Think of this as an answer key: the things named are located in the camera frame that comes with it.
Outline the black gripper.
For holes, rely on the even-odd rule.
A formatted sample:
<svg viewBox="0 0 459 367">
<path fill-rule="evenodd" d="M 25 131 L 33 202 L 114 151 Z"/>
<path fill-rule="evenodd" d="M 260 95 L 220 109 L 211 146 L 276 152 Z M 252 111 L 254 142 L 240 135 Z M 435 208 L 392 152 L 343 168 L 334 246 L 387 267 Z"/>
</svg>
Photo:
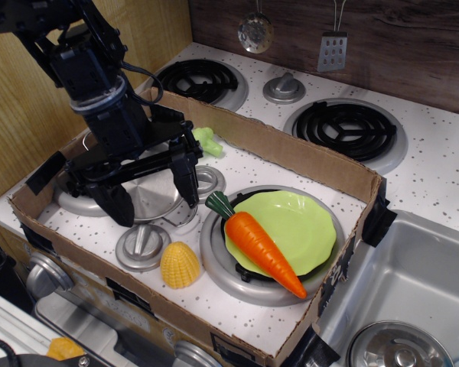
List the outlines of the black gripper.
<svg viewBox="0 0 459 367">
<path fill-rule="evenodd" d="M 88 193 L 118 225 L 132 227 L 135 209 L 122 183 L 170 169 L 190 208 L 199 203 L 196 165 L 202 156 L 193 123 L 184 114 L 143 100 L 123 75 L 69 75 L 71 109 L 87 123 L 98 145 L 67 163 L 74 189 Z M 169 148 L 140 158 L 167 142 Z"/>
</svg>

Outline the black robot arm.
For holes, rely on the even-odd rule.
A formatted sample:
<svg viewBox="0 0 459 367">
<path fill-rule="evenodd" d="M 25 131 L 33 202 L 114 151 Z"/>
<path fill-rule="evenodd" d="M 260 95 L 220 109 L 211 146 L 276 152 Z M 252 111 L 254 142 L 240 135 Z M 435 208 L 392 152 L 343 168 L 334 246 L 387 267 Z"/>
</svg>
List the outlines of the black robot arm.
<svg viewBox="0 0 459 367">
<path fill-rule="evenodd" d="M 52 155 L 28 180 L 39 193 L 66 171 L 74 193 L 91 196 L 121 226 L 135 221 L 124 183 L 170 170 L 189 206 L 199 201 L 196 164 L 203 155 L 193 125 L 158 99 L 139 96 L 119 32 L 91 1 L 0 1 L 0 34 L 22 43 L 54 85 L 66 90 L 96 144 L 74 158 Z"/>
</svg>

